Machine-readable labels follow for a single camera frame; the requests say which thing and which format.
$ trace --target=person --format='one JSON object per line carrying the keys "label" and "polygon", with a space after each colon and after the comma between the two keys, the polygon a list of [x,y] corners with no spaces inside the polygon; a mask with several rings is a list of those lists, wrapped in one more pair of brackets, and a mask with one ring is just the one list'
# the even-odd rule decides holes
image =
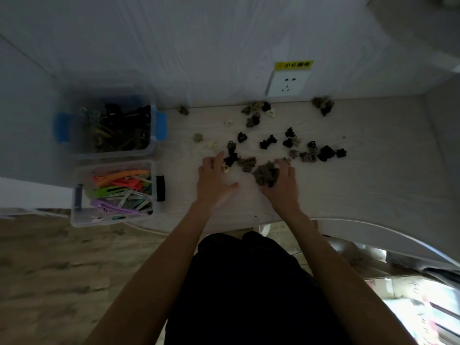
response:
{"label": "person", "polygon": [[223,158],[203,159],[196,201],[134,274],[85,344],[416,344],[302,213],[295,169],[282,160],[262,187],[294,234],[314,278],[275,241],[214,234],[196,246],[213,211],[239,184],[223,180]]}

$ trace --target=person's right hand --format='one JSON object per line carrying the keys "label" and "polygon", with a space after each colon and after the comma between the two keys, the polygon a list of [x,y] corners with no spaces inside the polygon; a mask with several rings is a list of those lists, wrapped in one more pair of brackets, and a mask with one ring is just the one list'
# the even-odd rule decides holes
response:
{"label": "person's right hand", "polygon": [[300,209],[295,169],[284,160],[277,159],[275,163],[280,167],[278,180],[272,188],[263,186],[262,193],[270,200],[278,214]]}

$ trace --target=table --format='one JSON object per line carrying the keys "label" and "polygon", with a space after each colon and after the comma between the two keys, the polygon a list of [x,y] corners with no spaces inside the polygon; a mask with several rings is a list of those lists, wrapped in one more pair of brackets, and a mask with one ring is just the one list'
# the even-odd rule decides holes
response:
{"label": "table", "polygon": [[[282,145],[292,127],[306,150],[315,140],[319,147],[344,148],[347,156],[327,162],[292,162],[299,185],[299,202],[311,218],[343,218],[395,230],[437,249],[448,260],[460,261],[460,230],[449,184],[434,134],[420,97],[351,99],[337,101],[323,117],[310,103],[273,104],[276,116],[262,114],[260,125],[246,128],[244,106],[190,109],[190,115],[169,110],[169,135],[153,155],[166,179],[166,214],[136,225],[170,232],[195,200],[197,169],[204,157],[226,150],[239,132],[248,136],[237,144],[242,157],[257,157],[257,165],[288,155]],[[232,118],[233,125],[224,121]],[[195,143],[194,133],[204,141]],[[259,142],[273,134],[277,144],[261,150]],[[207,141],[219,141],[211,150]],[[259,191],[254,177],[236,164],[226,174],[239,181],[240,191],[209,220],[205,233],[223,232],[280,221]]]}

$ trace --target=white wall socket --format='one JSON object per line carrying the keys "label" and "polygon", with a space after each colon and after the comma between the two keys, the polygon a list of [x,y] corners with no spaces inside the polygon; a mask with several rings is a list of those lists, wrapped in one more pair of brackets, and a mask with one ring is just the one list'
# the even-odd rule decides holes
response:
{"label": "white wall socket", "polygon": [[268,82],[268,97],[296,96],[302,92],[311,70],[274,70]]}

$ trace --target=clear plastic container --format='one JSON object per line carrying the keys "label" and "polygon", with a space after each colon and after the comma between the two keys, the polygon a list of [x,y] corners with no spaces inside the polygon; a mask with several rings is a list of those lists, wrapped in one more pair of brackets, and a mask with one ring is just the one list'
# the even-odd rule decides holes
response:
{"label": "clear plastic container", "polygon": [[[126,216],[123,218],[123,214],[120,214],[118,219],[103,218],[100,217],[100,211],[90,205],[90,201],[93,198],[92,192],[96,189],[93,181],[93,176],[107,175],[122,171],[129,170],[147,170],[150,171],[152,179],[152,209],[153,213],[150,215],[139,215],[139,216]],[[127,161],[117,163],[107,163],[95,166],[80,167],[75,171],[75,188],[73,191],[72,198],[72,211],[70,215],[70,223],[72,226],[81,228],[85,226],[95,225],[110,225],[123,222],[134,222],[136,220],[145,220],[152,216],[164,214],[162,200],[164,200],[164,178],[158,176],[156,171],[155,163],[152,160],[139,160],[139,161]]]}
{"label": "clear plastic container", "polygon": [[[93,84],[84,89],[68,89],[65,94],[67,111],[56,114],[53,123],[55,140],[63,145],[66,152],[76,160],[105,159],[113,157],[143,156],[155,149],[157,141],[167,137],[166,114],[156,109],[153,98],[141,85],[124,85],[123,83]],[[118,104],[121,109],[132,111],[150,105],[150,141],[145,149],[113,152],[97,152],[91,137],[91,126],[83,113],[83,108],[104,111],[106,104]]]}

